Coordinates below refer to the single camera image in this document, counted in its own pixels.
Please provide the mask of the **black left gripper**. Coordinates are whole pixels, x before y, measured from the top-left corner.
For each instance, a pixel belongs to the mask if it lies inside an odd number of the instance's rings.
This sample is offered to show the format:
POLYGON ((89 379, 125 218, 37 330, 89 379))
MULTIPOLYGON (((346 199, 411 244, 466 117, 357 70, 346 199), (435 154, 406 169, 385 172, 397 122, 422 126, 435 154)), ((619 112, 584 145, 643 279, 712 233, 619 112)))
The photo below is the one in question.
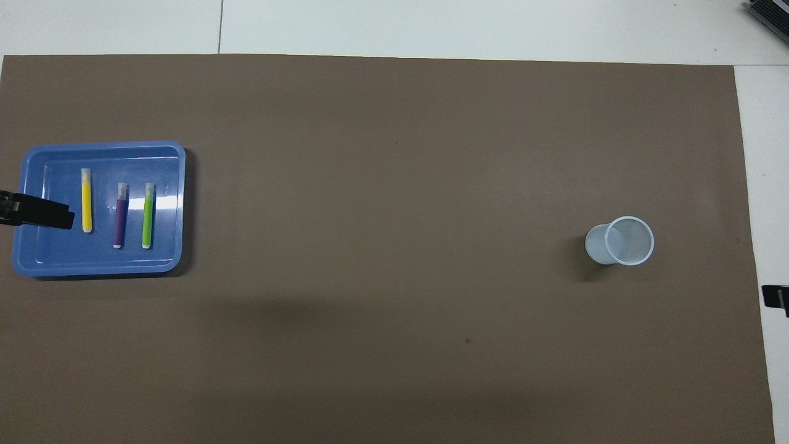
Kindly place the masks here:
POLYGON ((1 224, 20 226, 23 224, 44 225, 71 230, 75 214, 70 206, 60 202, 31 196, 28 194, 1 192, 1 224))

